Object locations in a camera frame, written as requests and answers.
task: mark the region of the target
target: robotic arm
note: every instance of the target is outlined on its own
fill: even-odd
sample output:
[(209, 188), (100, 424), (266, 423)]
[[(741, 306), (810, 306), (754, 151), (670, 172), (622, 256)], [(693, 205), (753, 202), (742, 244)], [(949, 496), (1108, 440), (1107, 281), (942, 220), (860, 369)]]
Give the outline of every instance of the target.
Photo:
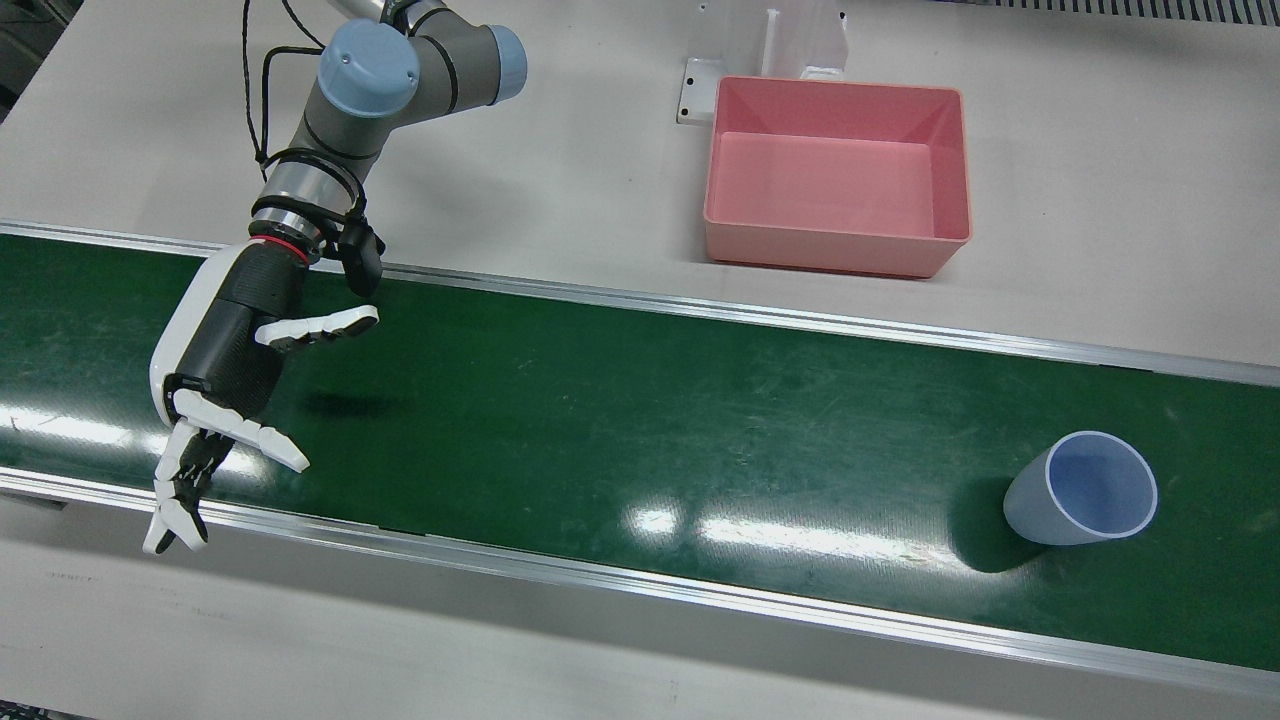
[(362, 305), (297, 319), (307, 268), (338, 259), (362, 297), (381, 277), (381, 240), (365, 218), (364, 181), (398, 127), (507, 100), (525, 85), (513, 32), (471, 26), (438, 0), (344, 0), (355, 19), (320, 55), (289, 147), (253, 204), (250, 238), (196, 272), (151, 357), (151, 397), (172, 433), (155, 471), (156, 507), (143, 541), (164, 552), (209, 539), (200, 498), (236, 442), (294, 471), (293, 441), (253, 418), (301, 346), (360, 334), (378, 323)]

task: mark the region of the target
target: plastic tray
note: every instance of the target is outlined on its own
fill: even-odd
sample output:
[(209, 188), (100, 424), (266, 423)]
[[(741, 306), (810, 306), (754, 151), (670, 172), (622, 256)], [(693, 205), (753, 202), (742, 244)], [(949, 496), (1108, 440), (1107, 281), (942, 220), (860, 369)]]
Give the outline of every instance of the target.
[(970, 236), (965, 163), (955, 90), (726, 77), (708, 255), (932, 277)]

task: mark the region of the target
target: plastic cup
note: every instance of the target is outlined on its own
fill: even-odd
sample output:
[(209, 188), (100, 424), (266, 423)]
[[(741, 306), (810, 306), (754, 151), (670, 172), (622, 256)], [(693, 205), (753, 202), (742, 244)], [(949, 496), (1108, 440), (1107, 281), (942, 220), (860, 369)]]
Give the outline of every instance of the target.
[(1084, 544), (1139, 533), (1156, 515), (1156, 477), (1125, 441), (1071, 433), (1023, 469), (1005, 493), (1005, 519), (1043, 544)]

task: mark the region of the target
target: red ring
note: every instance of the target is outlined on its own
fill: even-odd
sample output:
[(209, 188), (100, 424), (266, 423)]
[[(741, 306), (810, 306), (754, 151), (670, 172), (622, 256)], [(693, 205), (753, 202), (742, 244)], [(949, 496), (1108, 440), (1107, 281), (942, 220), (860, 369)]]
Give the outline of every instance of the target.
[(297, 255), (298, 260), (302, 260), (303, 264), (307, 264), (307, 265), (311, 264), (311, 261), (307, 260), (306, 254), (302, 252), (301, 250), (298, 250), (297, 246), (294, 246), (292, 242), (285, 242), (285, 241), (283, 241), (283, 240), (280, 240), (278, 237), (273, 237), (273, 236), (269, 236), (269, 234), (255, 234), (250, 240), (265, 240), (268, 242), (274, 242), (274, 243), (276, 243), (276, 245), (279, 245), (282, 247), (289, 249), (289, 251), (293, 252), (294, 255)]

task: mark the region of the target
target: cup rim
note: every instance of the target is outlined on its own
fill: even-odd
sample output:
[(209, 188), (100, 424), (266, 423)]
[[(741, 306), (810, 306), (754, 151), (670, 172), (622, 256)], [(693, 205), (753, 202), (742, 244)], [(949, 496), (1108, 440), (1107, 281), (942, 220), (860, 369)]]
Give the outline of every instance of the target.
[[(1147, 483), (1151, 486), (1151, 507), (1147, 509), (1147, 516), (1143, 518), (1142, 521), (1138, 523), (1135, 527), (1133, 527), (1133, 528), (1130, 528), (1130, 529), (1128, 529), (1128, 530), (1125, 530), (1123, 533), (1103, 533), (1102, 530), (1094, 530), (1093, 528), (1091, 528), (1088, 525), (1084, 525), (1079, 520), (1076, 520), (1075, 518), (1073, 518), (1071, 514), (1068, 512), (1065, 507), (1062, 507), (1062, 503), (1059, 502), (1057, 493), (1053, 492), (1053, 483), (1050, 482), (1050, 477), (1048, 477), (1050, 468), (1053, 466), (1053, 456), (1057, 454), (1057, 450), (1060, 447), (1062, 447), (1064, 443), (1066, 443), (1066, 442), (1069, 442), (1069, 441), (1071, 441), (1074, 438), (1078, 438), (1078, 437), (1102, 437), (1102, 438), (1106, 438), (1106, 439), (1108, 439), (1111, 442), (1115, 442), (1120, 447), (1124, 447), (1125, 450), (1129, 451), (1129, 454), (1132, 454), (1134, 457), (1138, 459), (1138, 464), (1142, 465), (1143, 473), (1147, 477)], [(1142, 530), (1144, 530), (1147, 528), (1147, 525), (1151, 524), (1151, 520), (1156, 516), (1156, 507), (1160, 505), (1160, 495), (1158, 495), (1160, 493), (1160, 488), (1156, 486), (1156, 474), (1151, 471), (1151, 465), (1147, 464), (1147, 459), (1143, 457), (1142, 454), (1138, 452), (1137, 448), (1134, 448), (1134, 446), (1129, 445), (1124, 439), (1117, 438), (1116, 436), (1114, 436), (1111, 433), (1105, 433), (1102, 430), (1076, 430), (1074, 433), (1065, 434), (1065, 436), (1057, 438), (1057, 442), (1055, 442), (1053, 446), (1048, 448), (1048, 455), (1044, 456), (1044, 477), (1043, 477), (1043, 480), (1044, 480), (1044, 489), (1048, 491), (1048, 497), (1050, 497), (1050, 500), (1053, 501), (1053, 507), (1057, 507), (1057, 511), (1062, 514), (1062, 518), (1065, 518), (1066, 521), (1071, 523), (1071, 525), (1074, 525), (1075, 528), (1079, 528), (1082, 532), (1088, 533), (1091, 537), (1096, 537), (1096, 538), (1100, 538), (1100, 539), (1120, 539), (1120, 538), (1126, 538), (1129, 536), (1135, 536), (1135, 534), (1140, 533)]]

